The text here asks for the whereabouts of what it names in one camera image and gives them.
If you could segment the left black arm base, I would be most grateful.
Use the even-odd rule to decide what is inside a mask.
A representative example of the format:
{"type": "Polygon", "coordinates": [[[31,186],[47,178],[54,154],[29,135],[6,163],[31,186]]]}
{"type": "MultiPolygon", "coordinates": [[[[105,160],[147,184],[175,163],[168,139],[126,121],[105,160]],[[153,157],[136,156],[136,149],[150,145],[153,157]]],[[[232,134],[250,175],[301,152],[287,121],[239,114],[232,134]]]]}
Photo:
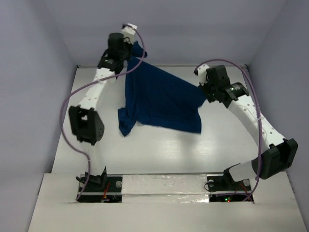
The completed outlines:
{"type": "Polygon", "coordinates": [[[121,203],[122,202],[122,175],[108,175],[106,168],[101,175],[90,175],[88,182],[85,172],[76,177],[79,182],[77,202],[80,203],[121,203]]]}

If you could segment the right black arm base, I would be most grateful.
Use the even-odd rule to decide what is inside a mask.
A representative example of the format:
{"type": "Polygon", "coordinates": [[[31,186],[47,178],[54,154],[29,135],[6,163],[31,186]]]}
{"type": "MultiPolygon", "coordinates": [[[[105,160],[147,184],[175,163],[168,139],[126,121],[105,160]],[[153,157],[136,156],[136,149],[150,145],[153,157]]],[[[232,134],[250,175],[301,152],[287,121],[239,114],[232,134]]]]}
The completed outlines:
{"type": "Polygon", "coordinates": [[[209,193],[210,203],[253,202],[249,179],[226,181],[223,175],[208,175],[204,189],[209,193]]]}

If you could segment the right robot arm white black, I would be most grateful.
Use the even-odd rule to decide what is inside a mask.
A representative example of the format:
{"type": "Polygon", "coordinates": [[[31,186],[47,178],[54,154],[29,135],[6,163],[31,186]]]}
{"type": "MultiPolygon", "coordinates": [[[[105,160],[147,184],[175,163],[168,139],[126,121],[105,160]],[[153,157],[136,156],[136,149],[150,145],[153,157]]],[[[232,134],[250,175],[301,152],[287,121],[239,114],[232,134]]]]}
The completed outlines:
{"type": "Polygon", "coordinates": [[[259,177],[265,180],[291,167],[298,149],[296,140],[286,139],[262,113],[257,112],[253,95],[242,83],[230,82],[224,65],[209,67],[203,64],[194,73],[200,78],[198,87],[208,102],[222,103],[234,114],[254,139],[259,151],[257,158],[225,169],[221,180],[215,184],[234,189],[244,179],[259,177]]]}

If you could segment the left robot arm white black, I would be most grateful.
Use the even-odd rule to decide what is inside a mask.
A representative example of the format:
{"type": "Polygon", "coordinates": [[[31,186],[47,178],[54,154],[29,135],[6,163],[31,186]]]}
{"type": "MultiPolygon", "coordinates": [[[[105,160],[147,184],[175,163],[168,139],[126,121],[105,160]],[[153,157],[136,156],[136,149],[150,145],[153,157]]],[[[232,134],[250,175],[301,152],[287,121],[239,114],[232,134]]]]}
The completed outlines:
{"type": "Polygon", "coordinates": [[[99,142],[104,134],[104,124],[98,114],[98,107],[103,99],[103,90],[113,79],[102,81],[102,78],[119,74],[124,62],[131,56],[135,32],[111,33],[108,37],[108,48],[104,51],[96,69],[96,82],[85,94],[77,106],[69,108],[72,134],[81,143],[83,151],[90,157],[91,168],[85,173],[88,183],[97,191],[106,188],[105,165],[99,154],[99,142]]]}

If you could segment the blue t shirt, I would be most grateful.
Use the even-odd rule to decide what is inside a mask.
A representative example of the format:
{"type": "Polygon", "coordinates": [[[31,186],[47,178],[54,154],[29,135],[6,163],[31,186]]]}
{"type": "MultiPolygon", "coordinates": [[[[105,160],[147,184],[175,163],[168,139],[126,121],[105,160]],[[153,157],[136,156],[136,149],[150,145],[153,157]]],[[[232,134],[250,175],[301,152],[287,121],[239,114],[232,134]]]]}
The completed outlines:
{"type": "Polygon", "coordinates": [[[118,109],[119,130],[129,135],[134,125],[163,127],[178,131],[201,133],[198,113],[206,97],[198,87],[156,67],[140,61],[145,53],[135,43],[127,62],[125,106],[118,109]]]}

